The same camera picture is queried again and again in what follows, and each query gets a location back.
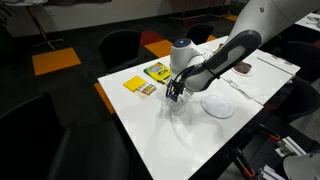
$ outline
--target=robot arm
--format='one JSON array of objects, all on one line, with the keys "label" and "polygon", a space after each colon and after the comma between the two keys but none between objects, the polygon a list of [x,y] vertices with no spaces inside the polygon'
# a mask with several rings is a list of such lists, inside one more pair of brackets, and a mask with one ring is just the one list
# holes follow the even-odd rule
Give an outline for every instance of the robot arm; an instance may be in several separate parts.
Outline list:
[{"label": "robot arm", "polygon": [[319,7],[320,0],[251,0],[240,13],[225,45],[203,62],[191,61],[192,57],[201,55],[192,42],[178,40],[173,45],[174,56],[170,61],[171,71],[177,76],[169,84],[167,96],[177,101],[184,88],[189,92],[206,90],[214,79]]}]

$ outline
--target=white plate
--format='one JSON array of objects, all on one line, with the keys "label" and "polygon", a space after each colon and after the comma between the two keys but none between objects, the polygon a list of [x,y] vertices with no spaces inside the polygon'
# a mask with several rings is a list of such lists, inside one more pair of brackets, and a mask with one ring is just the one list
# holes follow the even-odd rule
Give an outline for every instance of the white plate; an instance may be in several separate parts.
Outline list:
[{"label": "white plate", "polygon": [[240,73],[240,72],[236,71],[234,68],[231,68],[231,70],[232,70],[234,73],[238,74],[238,75],[246,76],[246,77],[253,76],[254,73],[256,72],[256,69],[255,69],[252,65],[251,65],[251,68],[250,68],[250,70],[249,70],[249,72],[248,72],[247,74]]},{"label": "white plate", "polygon": [[234,112],[230,103],[219,95],[202,97],[201,105],[208,114],[217,118],[228,118],[232,116]]}]

